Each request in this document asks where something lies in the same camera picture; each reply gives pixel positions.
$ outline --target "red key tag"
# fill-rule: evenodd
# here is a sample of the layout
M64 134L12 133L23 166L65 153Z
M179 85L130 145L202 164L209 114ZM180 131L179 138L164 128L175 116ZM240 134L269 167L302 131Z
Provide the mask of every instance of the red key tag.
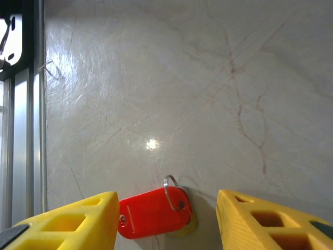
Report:
M171 178L176 186L168 186ZM167 176L164 187L119 202L118 231L127 239L137 239L177 231L191 220L192 207L186 192Z

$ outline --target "marble surface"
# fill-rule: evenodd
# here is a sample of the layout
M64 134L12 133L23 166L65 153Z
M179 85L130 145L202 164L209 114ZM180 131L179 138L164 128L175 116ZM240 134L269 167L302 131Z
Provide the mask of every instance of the marble surface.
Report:
M333 222L333 4L46 1L49 208L191 188L199 227L115 249L222 249L219 189Z

